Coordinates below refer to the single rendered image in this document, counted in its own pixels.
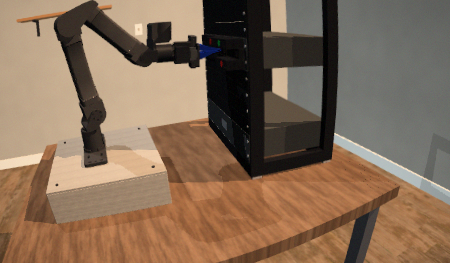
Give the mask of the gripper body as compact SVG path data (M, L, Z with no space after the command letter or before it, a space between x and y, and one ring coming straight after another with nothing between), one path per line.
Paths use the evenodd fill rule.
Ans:
M197 57L196 60L191 61L191 64L189 64L189 67L191 69L194 69L196 67L200 67L200 45L196 44L197 43L197 36L195 35L188 35L188 41L191 41L191 47L196 47L197 50ZM172 55L172 62L174 62L174 55Z

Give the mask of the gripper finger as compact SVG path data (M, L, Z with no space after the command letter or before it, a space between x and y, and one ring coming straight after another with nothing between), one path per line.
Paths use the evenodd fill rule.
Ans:
M199 45L200 45L200 51L217 51L217 50L221 50L221 49L218 49L218 48L208 47L208 46L205 46L205 45L202 45L202 44L199 44Z
M200 53L200 59L203 59L213 53L217 53L217 52L221 52L221 50L217 50L217 51L208 51L208 53Z

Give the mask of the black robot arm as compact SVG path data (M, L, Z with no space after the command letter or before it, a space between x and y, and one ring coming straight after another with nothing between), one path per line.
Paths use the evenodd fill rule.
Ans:
M109 18L94 0L68 12L56 18L54 30L61 43L80 101L79 106L83 114L81 134L84 143L84 166L89 168L108 163L104 134L101 133L101 128L99 129L106 119L106 110L94 85L84 52L81 38L83 23L115 47L132 64L141 67L148 67L153 62L172 62L172 55L174 64L191 63L191 60L197 58L197 50L196 47L191 47L191 41L173 42L174 51L172 44L156 45L172 40L171 22L148 23L146 46Z

